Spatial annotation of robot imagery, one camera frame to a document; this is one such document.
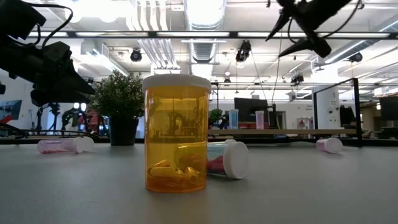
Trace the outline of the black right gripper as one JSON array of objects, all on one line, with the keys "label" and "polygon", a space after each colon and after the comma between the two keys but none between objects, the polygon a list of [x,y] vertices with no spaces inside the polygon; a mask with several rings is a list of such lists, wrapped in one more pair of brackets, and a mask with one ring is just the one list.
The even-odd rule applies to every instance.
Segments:
[{"label": "black right gripper", "polygon": [[331,47],[325,39],[318,36],[308,38],[308,34],[318,29],[329,18],[335,16],[344,8],[350,0],[312,0],[299,1],[277,0],[282,7],[279,11],[279,18],[266,38],[266,41],[283,28],[290,20],[295,19],[296,23],[306,33],[307,38],[299,39],[296,43],[285,49],[279,54],[283,57],[302,50],[314,51],[321,58],[325,58],[331,53]]}]

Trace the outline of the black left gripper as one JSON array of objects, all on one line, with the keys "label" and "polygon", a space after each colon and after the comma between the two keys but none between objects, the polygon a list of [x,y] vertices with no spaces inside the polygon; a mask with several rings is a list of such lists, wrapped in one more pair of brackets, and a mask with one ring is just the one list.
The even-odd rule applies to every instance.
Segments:
[{"label": "black left gripper", "polygon": [[[19,45],[5,35],[1,37],[1,69],[15,79],[21,77],[35,85],[32,103],[86,103],[78,92],[94,94],[95,90],[68,62],[68,45],[58,41],[38,49],[34,44]],[[62,85],[75,91],[67,91]]]}]

